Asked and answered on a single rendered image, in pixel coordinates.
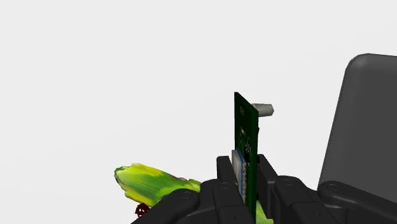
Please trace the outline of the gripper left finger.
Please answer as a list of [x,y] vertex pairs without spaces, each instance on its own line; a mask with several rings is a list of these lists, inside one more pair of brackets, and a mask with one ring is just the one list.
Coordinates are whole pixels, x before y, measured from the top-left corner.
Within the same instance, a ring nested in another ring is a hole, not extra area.
[[174,190],[131,224],[256,224],[243,203],[228,156],[216,159],[217,178],[203,182],[200,191]]

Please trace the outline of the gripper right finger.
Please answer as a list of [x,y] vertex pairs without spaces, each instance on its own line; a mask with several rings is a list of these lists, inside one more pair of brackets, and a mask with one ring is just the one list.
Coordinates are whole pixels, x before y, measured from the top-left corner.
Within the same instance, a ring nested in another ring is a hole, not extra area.
[[338,181],[312,190],[257,158],[257,199],[274,224],[397,224],[397,203]]

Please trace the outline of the green circuit board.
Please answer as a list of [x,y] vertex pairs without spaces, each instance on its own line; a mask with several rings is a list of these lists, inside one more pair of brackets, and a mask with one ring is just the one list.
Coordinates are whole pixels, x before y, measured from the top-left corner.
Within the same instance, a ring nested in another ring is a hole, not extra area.
[[240,93],[234,93],[234,149],[232,167],[243,203],[256,219],[256,224],[274,224],[263,212],[257,199],[258,119],[271,116],[271,104],[248,102]]

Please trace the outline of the green yellow fruit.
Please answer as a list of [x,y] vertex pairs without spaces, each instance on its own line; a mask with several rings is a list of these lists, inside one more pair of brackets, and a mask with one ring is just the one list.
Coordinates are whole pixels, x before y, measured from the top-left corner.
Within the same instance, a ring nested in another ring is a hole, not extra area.
[[139,204],[154,207],[174,190],[187,188],[200,191],[203,182],[177,178],[154,167],[134,163],[115,169],[115,179],[125,196]]

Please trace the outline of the small dark red object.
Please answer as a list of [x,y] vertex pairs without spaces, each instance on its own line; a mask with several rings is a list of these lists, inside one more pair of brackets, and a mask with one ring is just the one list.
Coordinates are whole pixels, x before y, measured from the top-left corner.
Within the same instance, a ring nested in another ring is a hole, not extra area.
[[142,218],[142,216],[150,210],[150,207],[147,206],[145,203],[141,203],[137,205],[135,214],[138,218]]

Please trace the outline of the dark grey rounded panel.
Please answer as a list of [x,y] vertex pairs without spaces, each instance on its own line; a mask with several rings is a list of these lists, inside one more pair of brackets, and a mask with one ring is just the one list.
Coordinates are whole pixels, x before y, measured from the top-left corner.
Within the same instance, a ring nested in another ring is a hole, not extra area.
[[348,63],[319,178],[326,181],[397,202],[397,56]]

